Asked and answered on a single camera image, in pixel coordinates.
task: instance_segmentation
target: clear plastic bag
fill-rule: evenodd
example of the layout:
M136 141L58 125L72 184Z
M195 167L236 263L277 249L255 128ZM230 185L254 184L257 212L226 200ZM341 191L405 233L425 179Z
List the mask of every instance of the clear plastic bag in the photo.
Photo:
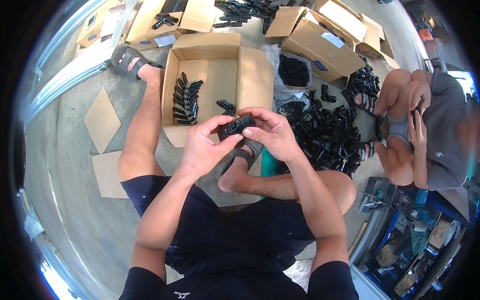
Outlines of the clear plastic bag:
M280 106L293 101L305 103L303 107L303 110L305 110L310 105L310 100L305 95L305 90L291 89L284 86L283 80L280 78L280 74L278 74L278 66L280 65L280 48L278 45L263 45L261 50L265 52L265 56L268 62L272 64L275 74L272 111L276 111Z

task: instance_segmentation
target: gray shirt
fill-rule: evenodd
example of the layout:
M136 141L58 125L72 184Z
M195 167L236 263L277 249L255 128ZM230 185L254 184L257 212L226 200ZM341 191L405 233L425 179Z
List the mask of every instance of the gray shirt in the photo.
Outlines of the gray shirt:
M423 113L427 128L428 188L431 191L458 188L465 182L467 156L458 138L458 125L466 108L460 83L452 76L433 72L432 101Z

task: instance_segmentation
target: gray sandal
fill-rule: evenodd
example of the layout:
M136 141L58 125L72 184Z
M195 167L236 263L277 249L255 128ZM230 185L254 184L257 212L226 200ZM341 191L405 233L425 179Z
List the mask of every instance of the gray sandal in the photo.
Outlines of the gray sandal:
M235 149L235 151L233 152L233 158L232 160L225 166L225 168L223 168L223 171L222 171L222 175L228 170L228 168L233 164L233 160L237 157L237 156L240 156L240 157L243 157L247 160L248 162L248 169L247 171L250 170L250 168L252 167L253 163L258 159L258 157L260 156L260 153L262 153L262 149L264 148L264 146L259 143L259 142L256 142L256 141L245 141L245 145L247 145L251 150L252 150L252 155L250 155L250 153L248 153L247 151L243 150L243 149Z
M136 57L139 57L140 59L133 65L132 70L128 72L128 65ZM143 56L140 52L138 52L137 49L135 49L133 46L128 44L118 45L115 48L115 50L113 50L112 58L110 59L110 61L112 65L115 68L117 68L119 71L125 74L132 75L137 80L140 80L140 78L137 76L138 70L146 63L148 63L149 65L155 68L163 68L162 65L145 58L145 56Z

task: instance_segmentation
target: logo on shirt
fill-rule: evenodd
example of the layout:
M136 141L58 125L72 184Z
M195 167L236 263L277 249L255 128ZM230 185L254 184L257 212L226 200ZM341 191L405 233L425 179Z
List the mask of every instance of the logo on shirt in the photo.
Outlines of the logo on shirt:
M177 299L187 299L187 296L190 295L190 292L188 293L180 293L180 292L173 292L175 295L178 295L179 297Z

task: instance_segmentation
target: dark navy shorts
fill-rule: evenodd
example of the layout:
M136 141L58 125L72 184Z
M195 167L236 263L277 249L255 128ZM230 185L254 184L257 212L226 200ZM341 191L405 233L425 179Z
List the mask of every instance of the dark navy shorts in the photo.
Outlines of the dark navy shorts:
M146 175L122 182L140 217L170 177ZM264 198L233 214L223 213L193 185L183 205L166 264L180 274L285 270L315 240L295 201Z

